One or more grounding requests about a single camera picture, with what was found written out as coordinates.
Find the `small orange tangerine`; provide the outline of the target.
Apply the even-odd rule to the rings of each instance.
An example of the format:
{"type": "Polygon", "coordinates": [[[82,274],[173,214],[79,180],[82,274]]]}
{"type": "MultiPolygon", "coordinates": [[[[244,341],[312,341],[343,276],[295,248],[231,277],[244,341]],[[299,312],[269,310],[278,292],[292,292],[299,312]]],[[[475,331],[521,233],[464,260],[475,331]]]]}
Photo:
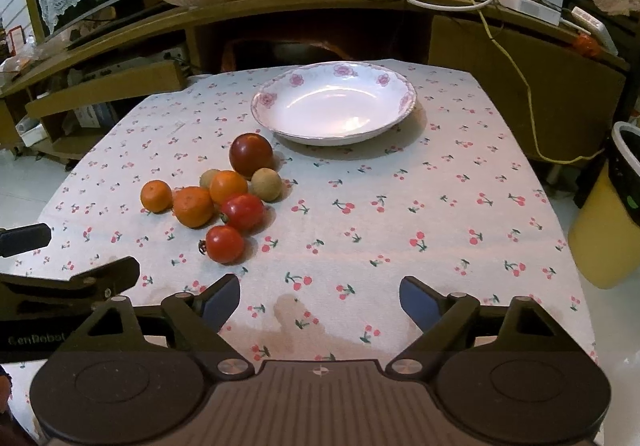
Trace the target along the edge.
{"type": "Polygon", "coordinates": [[[145,210],[157,214],[169,210],[172,206],[171,187],[163,180],[150,180],[141,189],[140,202],[145,210]]]}

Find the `large orange tangerine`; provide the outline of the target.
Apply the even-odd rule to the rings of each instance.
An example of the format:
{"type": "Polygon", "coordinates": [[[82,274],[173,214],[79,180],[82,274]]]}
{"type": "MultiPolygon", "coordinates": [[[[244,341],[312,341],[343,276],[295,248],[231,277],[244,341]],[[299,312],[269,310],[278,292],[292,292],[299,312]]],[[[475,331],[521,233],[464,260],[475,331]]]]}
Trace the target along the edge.
{"type": "Polygon", "coordinates": [[[216,213],[209,192],[198,186],[178,190],[174,194],[172,210],[178,222],[189,228],[204,226],[216,213]]]}

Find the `red tomato with stem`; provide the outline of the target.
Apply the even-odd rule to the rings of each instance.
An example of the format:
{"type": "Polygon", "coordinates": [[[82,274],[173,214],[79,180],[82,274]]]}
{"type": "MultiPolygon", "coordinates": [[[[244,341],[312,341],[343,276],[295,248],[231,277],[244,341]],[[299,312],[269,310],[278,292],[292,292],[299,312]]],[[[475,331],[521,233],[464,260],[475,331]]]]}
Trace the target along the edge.
{"type": "Polygon", "coordinates": [[[249,231],[262,223],[265,206],[256,195],[244,193],[227,200],[220,213],[227,225],[239,231],[249,231]]]}

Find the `green-brown round fruit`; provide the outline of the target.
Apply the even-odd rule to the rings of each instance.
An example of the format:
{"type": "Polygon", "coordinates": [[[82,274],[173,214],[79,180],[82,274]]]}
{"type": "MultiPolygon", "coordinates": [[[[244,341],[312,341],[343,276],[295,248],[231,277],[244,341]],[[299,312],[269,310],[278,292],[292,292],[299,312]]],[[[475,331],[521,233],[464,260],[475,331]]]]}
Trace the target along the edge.
{"type": "Polygon", "coordinates": [[[208,190],[213,178],[219,173],[219,169],[207,169],[200,177],[200,187],[208,190]]]}

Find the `pale brown round fruit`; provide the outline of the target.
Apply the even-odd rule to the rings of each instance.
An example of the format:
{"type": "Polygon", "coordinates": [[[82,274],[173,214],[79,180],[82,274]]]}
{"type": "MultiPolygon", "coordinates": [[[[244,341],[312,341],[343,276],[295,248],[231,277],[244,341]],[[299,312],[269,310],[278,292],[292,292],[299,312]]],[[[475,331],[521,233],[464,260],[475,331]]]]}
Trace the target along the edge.
{"type": "Polygon", "coordinates": [[[250,178],[250,191],[262,201],[276,201],[282,193],[282,179],[274,169],[257,169],[250,178]]]}

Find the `cherry print tablecloth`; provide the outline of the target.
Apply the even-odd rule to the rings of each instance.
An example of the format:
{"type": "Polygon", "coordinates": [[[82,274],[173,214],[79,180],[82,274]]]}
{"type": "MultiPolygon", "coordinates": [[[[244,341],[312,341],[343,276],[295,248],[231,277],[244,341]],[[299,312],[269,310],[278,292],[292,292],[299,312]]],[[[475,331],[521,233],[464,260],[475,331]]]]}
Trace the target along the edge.
{"type": "MultiPolygon", "coordinates": [[[[488,305],[536,299],[588,353],[596,340],[560,223],[486,92],[464,72],[411,65],[419,98],[386,134],[347,148],[275,143],[282,198],[231,270],[241,303],[224,337],[251,362],[376,358],[416,338],[399,282],[415,276],[488,305]]],[[[18,276],[65,279],[134,257],[134,304],[202,292],[226,272],[198,251],[203,230],[139,199],[152,179],[193,186],[226,169],[254,132],[250,99],[274,70],[198,76],[144,99],[64,180],[41,213],[52,239],[6,259],[18,276]]]]}

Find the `brown wooden tv cabinet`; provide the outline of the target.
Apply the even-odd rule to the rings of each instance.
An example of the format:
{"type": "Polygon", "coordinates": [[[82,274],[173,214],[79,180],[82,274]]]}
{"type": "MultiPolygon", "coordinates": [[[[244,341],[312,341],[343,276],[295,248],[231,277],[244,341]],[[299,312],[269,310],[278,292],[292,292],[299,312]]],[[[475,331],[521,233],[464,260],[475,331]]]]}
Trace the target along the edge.
{"type": "Polygon", "coordinates": [[[152,47],[182,44],[194,73],[288,63],[279,44],[309,45],[345,61],[396,59],[471,73],[531,159],[571,160],[601,149],[630,117],[638,83],[608,52],[586,58],[576,35],[495,6],[442,12],[404,0],[236,0],[171,8],[64,50],[6,88],[34,97],[50,77],[152,47]]]}

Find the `yellow bin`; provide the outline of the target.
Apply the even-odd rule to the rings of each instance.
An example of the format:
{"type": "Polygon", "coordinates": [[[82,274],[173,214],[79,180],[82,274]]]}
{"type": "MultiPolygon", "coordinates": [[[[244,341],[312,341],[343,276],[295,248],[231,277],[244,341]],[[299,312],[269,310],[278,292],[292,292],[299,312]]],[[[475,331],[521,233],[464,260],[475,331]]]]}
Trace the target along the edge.
{"type": "Polygon", "coordinates": [[[580,209],[568,244],[579,273],[611,289],[639,268],[639,127],[613,126],[608,158],[580,209]]]}

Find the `white floral ceramic plate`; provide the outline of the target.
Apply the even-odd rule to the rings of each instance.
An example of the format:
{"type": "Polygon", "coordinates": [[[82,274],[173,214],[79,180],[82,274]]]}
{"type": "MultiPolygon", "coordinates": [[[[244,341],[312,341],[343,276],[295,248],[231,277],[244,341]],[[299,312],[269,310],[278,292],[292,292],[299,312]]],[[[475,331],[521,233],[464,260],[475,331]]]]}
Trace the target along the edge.
{"type": "Polygon", "coordinates": [[[274,135],[318,147],[378,137],[405,120],[418,94],[408,78],[367,62],[292,68],[257,89],[254,120],[274,135]]]}

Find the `small red object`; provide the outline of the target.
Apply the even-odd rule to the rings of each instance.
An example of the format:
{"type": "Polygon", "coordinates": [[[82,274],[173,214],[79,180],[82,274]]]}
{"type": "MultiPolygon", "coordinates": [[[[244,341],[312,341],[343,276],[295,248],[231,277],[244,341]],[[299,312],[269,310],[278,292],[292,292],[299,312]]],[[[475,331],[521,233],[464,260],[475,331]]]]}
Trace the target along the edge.
{"type": "Polygon", "coordinates": [[[595,58],[601,54],[601,47],[599,43],[592,36],[584,33],[580,33],[576,36],[572,47],[577,54],[586,58],[595,58]]]}

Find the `white power strip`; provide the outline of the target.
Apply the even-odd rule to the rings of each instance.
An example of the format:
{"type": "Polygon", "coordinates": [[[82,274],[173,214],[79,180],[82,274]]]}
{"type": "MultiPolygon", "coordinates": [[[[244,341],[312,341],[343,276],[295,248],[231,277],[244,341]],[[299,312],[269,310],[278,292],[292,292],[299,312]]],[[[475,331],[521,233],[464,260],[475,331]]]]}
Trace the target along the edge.
{"type": "Polygon", "coordinates": [[[554,26],[560,25],[561,13],[534,0],[489,0],[503,8],[531,16],[554,26]]]}

